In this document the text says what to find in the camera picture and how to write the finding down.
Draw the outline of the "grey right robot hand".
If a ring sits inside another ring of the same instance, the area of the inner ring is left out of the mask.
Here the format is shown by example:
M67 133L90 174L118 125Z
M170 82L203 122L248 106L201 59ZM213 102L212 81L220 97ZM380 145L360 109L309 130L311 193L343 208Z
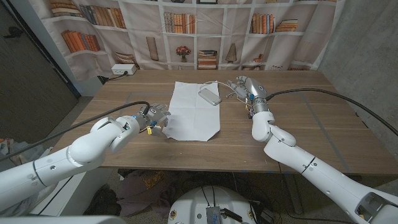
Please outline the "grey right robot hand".
M266 89L257 80L238 76L236 82L228 80L227 84L233 89L237 99L242 100L245 104L247 104L246 100L250 102L254 114L269 110L266 101Z

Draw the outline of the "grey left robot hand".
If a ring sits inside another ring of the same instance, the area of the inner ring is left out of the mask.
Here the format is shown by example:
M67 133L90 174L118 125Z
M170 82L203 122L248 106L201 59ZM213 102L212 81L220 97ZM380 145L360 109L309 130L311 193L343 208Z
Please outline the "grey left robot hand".
M162 129L168 125L168 116L171 113L167 110L167 105L155 103L150 106L147 114L144 115L146 124L142 130L151 136L164 137Z

